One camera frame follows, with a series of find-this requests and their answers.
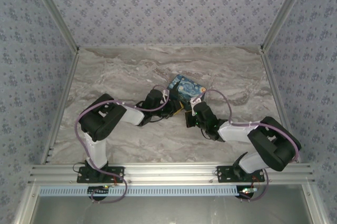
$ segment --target patterned wallpaper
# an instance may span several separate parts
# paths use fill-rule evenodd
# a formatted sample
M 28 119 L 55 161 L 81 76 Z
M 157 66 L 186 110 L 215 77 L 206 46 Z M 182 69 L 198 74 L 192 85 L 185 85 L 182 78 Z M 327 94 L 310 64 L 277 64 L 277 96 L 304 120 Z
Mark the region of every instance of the patterned wallpaper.
M 41 0 L 0 0 L 0 223 L 41 160 L 71 60 Z
M 337 223 L 337 0 L 298 0 L 269 57 L 302 158 Z
M 261 44 L 284 0 L 54 0 L 79 46 Z

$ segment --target gray marble table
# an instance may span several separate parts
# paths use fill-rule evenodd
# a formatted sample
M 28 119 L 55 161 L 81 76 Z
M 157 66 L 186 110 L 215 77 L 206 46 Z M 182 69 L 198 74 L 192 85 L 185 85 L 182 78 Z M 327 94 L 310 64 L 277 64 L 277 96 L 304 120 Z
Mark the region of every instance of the gray marble table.
M 230 100 L 234 121 L 279 119 L 274 97 L 256 48 L 129 47 L 80 49 L 66 108 L 50 158 L 51 163 L 85 160 L 74 133 L 80 112 L 103 93 L 136 103 L 156 84 L 167 86 L 177 74 L 223 92 Z M 217 93 L 205 100 L 218 118 L 229 110 Z M 112 162 L 232 162 L 245 151 L 244 143 L 221 143 L 203 138 L 199 128 L 186 128 L 184 113 L 137 127 L 121 122 L 107 140 Z

